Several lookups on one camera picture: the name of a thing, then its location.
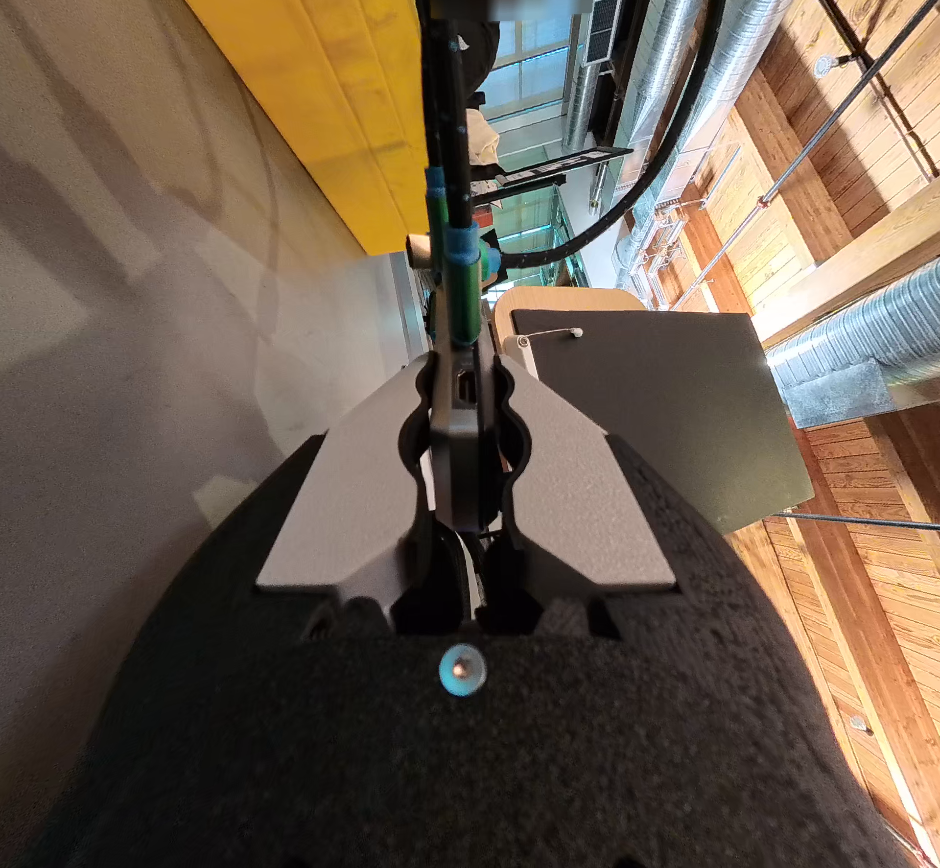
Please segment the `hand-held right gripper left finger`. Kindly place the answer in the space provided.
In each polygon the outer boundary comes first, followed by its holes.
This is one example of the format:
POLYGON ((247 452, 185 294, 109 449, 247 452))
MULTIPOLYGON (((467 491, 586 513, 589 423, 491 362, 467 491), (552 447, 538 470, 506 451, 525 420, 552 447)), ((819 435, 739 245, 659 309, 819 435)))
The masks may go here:
POLYGON ((369 599, 392 629, 428 577, 432 517, 422 460, 429 453, 435 357, 423 354, 323 437, 257 576, 263 593, 369 599))

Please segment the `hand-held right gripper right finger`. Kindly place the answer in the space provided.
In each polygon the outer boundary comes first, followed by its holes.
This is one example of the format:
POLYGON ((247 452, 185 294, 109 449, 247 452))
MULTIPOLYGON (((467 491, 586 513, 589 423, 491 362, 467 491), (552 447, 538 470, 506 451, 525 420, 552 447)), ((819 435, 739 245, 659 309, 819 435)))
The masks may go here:
POLYGON ((610 435, 517 360, 493 381, 485 633, 621 633, 612 600, 674 592, 675 574, 610 435))

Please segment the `yellow plastic bin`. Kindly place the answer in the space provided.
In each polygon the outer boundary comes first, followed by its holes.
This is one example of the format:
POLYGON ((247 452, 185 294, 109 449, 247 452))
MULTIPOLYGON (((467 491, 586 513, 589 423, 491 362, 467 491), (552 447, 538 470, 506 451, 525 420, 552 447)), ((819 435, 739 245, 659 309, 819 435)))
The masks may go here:
POLYGON ((369 255, 428 230, 415 0, 185 0, 369 255))

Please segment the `grey desk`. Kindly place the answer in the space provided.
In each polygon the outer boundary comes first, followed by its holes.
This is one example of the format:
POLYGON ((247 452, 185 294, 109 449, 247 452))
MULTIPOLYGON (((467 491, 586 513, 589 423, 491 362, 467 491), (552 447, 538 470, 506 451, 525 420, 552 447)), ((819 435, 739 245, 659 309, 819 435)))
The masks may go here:
POLYGON ((407 360, 183 0, 2 0, 2 785, 58 782, 167 579, 407 360))

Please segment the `black hanging bar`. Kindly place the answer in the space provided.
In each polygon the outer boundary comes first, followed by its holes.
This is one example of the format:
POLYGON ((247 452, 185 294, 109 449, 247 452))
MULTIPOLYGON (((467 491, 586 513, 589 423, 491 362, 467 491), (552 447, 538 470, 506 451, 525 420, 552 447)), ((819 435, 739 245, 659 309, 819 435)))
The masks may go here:
POLYGON ((504 170, 498 165, 472 167, 471 201, 478 207, 542 188, 561 186, 571 172, 626 157, 633 151, 628 147, 599 146, 523 169, 504 170))

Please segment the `metal ceiling pipe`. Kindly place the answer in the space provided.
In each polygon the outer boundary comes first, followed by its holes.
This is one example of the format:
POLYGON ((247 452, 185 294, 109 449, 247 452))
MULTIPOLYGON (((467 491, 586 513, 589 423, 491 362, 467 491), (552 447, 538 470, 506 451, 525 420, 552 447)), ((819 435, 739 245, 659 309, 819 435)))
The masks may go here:
POLYGON ((894 57, 894 55, 899 51, 900 47, 906 43, 907 39, 917 29, 917 26, 926 19, 926 17, 934 10, 934 8, 937 7, 938 1, 939 0, 925 0, 918 10, 907 21, 901 31, 892 39, 882 54, 877 59, 872 60, 870 63, 865 65, 865 71, 863 75, 852 87, 852 90, 847 93, 847 95, 841 100, 840 104, 831 112, 829 117, 811 137, 806 146, 803 147, 800 153, 793 158, 787 169, 783 171, 782 175, 774 181, 769 190, 762 196, 758 197, 754 207, 746 215, 742 223, 734 230, 730 238, 723 244, 722 248, 713 255, 711 261, 702 268, 699 275, 691 282, 687 290, 682 293, 677 302, 673 306, 669 307, 669 310, 679 310, 681 306, 689 298, 691 298, 693 292, 709 279, 713 269, 718 266, 718 264, 729 253, 730 249, 735 245, 735 243, 746 233, 746 231, 750 228, 751 223, 759 217, 759 214, 770 207, 773 200, 782 190, 782 187, 786 181, 807 160, 810 153, 822 141, 824 136, 827 135, 828 131, 834 126, 836 122, 840 120, 841 115, 851 107, 852 102, 861 95, 863 90, 869 86, 878 75, 880 75, 885 65, 894 57))

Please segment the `white air vent grille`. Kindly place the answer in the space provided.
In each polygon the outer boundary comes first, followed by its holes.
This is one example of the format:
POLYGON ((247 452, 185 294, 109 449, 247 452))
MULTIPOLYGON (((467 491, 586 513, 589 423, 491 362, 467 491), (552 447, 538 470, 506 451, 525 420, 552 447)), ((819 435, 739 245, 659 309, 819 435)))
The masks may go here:
POLYGON ((589 14, 582 64, 590 67, 607 62, 617 38, 623 0, 593 0, 589 14))

